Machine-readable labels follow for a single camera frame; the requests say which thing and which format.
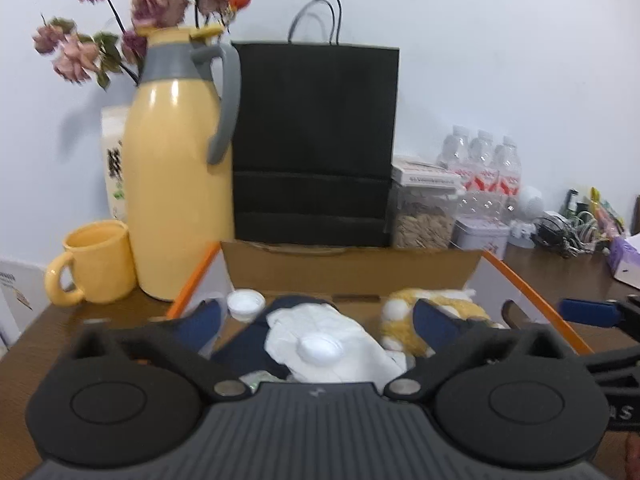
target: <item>bag handle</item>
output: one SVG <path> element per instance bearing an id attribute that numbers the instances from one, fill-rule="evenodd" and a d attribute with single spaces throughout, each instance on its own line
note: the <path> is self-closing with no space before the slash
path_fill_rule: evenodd
<path id="1" fill-rule="evenodd" d="M 240 106 L 240 57 L 233 46 L 217 43 L 196 48 L 191 53 L 195 64 L 211 63 L 215 57 L 222 59 L 223 96 L 220 103 L 218 130 L 209 139 L 207 164 L 219 164 L 231 144 L 236 129 Z"/>
<path id="2" fill-rule="evenodd" d="M 300 22 L 300 19 L 302 19 L 302 16 L 304 16 L 304 14 L 307 12 L 308 9 L 310 9 L 311 7 L 313 7 L 315 4 L 319 2 L 324 2 L 329 6 L 329 9 L 331 9 L 332 26 L 331 26 L 331 33 L 329 34 L 329 44 L 332 44 L 334 31 L 336 32 L 335 44 L 336 45 L 340 44 L 340 30 L 342 28 L 342 3 L 340 2 L 340 0 L 336 0 L 336 2 L 338 3 L 338 29 L 337 30 L 335 28 L 334 6 L 332 6 L 332 4 L 330 4 L 328 0 L 311 0 L 308 4 L 302 7 L 302 9 L 300 9 L 300 11 L 293 18 L 293 21 L 291 22 L 291 26 L 289 27 L 289 33 L 287 34 L 288 43 L 292 43 L 293 33 L 296 31 L 296 28 L 298 27 L 298 23 Z"/>

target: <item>purple box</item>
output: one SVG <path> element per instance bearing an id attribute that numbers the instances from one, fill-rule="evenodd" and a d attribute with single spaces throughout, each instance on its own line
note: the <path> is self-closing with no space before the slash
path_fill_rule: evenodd
<path id="1" fill-rule="evenodd" d="M 607 259 L 613 277 L 619 282 L 640 288 L 640 253 L 622 237 L 614 238 Z"/>

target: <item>gray thermos handle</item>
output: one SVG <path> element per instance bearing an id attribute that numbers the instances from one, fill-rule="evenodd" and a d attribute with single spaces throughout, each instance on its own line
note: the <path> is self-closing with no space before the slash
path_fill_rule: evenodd
<path id="1" fill-rule="evenodd" d="M 222 59 L 223 97 L 220 103 L 220 120 L 217 132 L 209 139 L 208 164 L 219 164 L 231 144 L 240 106 L 240 57 L 229 44 L 218 43 L 199 47 L 191 53 L 195 64 L 211 63 L 215 57 Z"/>

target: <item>yellow plush toy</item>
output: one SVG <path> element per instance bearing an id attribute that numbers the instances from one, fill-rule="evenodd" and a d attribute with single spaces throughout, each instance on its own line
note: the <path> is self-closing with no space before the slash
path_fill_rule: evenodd
<path id="1" fill-rule="evenodd" d="M 406 288 L 389 295 L 382 307 L 380 344 L 414 356 L 430 356 L 434 352 L 414 331 L 413 311 L 418 300 L 429 300 L 444 312 L 460 319 L 479 317 L 490 320 L 482 307 L 471 301 L 474 290 L 423 290 Z"/>

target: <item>tissue box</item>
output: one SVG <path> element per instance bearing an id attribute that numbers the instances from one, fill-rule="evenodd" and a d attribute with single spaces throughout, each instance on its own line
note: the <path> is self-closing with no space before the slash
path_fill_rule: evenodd
<path id="1" fill-rule="evenodd" d="M 639 235 L 631 238 L 614 238 L 609 246 L 608 263 L 613 277 L 619 282 L 640 288 Z"/>
<path id="2" fill-rule="evenodd" d="M 591 352 L 546 301 L 487 251 L 217 242 L 207 249 L 166 316 L 169 319 L 185 316 L 201 301 L 225 298 L 234 288 L 258 290 L 267 304 L 289 294 L 321 298 L 356 320 L 377 340 L 382 306 L 391 293 L 404 288 L 471 288 L 476 291 L 474 302 L 495 322 L 512 328 L 524 322 L 549 324 L 576 352 Z M 236 320 L 227 320 L 216 347 L 245 327 Z"/>

